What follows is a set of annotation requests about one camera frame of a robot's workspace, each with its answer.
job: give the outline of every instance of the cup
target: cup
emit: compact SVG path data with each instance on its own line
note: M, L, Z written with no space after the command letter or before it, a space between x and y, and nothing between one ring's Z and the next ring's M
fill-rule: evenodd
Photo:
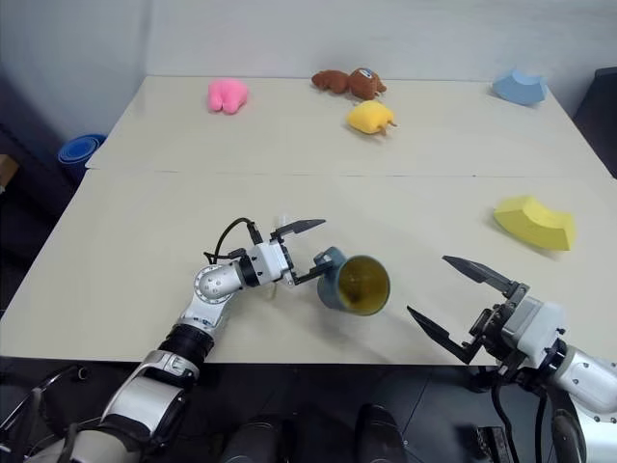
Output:
M386 305L389 276L378 260L370 256L348 259L335 247L313 260L317 265L332 263L317 282L317 294L326 307L355 315L373 315Z

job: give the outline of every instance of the yellow foam block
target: yellow foam block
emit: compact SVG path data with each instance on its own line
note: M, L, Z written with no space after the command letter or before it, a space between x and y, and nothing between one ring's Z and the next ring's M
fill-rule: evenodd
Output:
M572 214L551 210L533 196L502 201L495 218L518 238L541 248L570 251L577 235Z
M394 113L379 101L360 103L348 115L347 122L360 132L384 132L389 123L394 125Z

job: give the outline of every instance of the gray floor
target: gray floor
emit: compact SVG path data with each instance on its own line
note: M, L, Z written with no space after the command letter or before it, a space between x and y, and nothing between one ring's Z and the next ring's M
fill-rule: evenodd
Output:
M27 388L61 365L64 364L2 359L0 416L6 416ZM59 385L54 398L63 404L70 421L95 418L133 367L131 364L90 365L89 381L66 381ZM214 455L220 451L225 436L242 422L260 414L291 417L309 405L340 423L341 429L351 430L358 410L366 402L382 404L391 411L407 443L410 462L487 461L477 456L473 428L500 425L500 421L488 394L475 394L465 388L468 378L467 368L206 366L175 446L155 461L215 461ZM87 400L76 402L74 398L83 392ZM514 425L521 461L534 461L537 397L517 386L509 386L503 389L502 398ZM544 460L547 462L551 449L549 421L545 419ZM48 433L40 423L33 433L33 443Z

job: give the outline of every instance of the white wall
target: white wall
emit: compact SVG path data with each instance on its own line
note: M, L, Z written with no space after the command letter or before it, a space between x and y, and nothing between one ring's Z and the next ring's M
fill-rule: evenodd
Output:
M544 74L574 112L617 66L616 0L154 0L148 73L384 78Z
M144 76L148 0L0 0L0 57L64 140L107 133Z

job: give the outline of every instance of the white table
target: white table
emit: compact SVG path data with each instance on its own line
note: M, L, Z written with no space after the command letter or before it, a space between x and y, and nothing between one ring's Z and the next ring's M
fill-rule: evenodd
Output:
M574 213L568 253L542 252L502 231L492 208L533 194ZM191 299L194 275L233 218L269 232L275 216L328 222L288 240L298 267L330 245L365 253L390 273L380 313L324 308L315 281L243 291L211 362L453 364L406 311L410 304L456 340L501 296L441 260L474 259L567 307L567 341L617 350L614 262L617 186L598 178L341 177L90 171L0 323L0 354L139 361ZM246 246L243 229L226 248ZM486 354L477 364L489 364Z
M207 77L147 77L89 167L202 174L609 177L549 94L537 107L475 82L387 81L398 128L363 135L356 102L307 79L244 79L234 116L205 107Z

